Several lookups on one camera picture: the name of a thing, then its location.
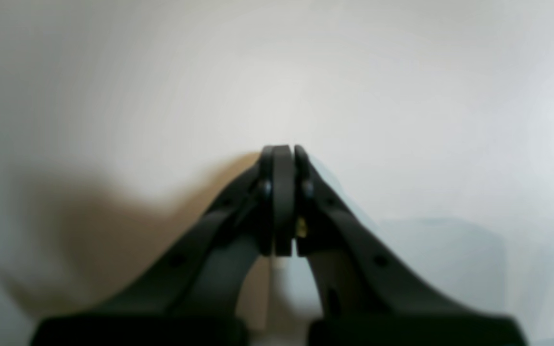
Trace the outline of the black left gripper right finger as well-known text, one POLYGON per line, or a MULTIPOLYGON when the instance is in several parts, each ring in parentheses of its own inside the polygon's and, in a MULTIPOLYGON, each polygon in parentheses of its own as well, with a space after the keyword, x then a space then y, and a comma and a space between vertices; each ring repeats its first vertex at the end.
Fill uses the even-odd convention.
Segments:
POLYGON ((525 346, 513 318, 429 285, 373 235, 303 147, 273 149, 273 252, 306 258, 323 316, 308 346, 525 346))

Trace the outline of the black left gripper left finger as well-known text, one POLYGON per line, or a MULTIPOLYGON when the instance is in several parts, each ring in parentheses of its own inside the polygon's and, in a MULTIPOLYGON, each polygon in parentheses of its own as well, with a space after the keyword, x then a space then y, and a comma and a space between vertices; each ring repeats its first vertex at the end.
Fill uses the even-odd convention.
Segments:
POLYGON ((273 238, 275 147, 238 175, 139 278, 88 311, 40 323, 33 346, 248 346, 242 284, 273 238))

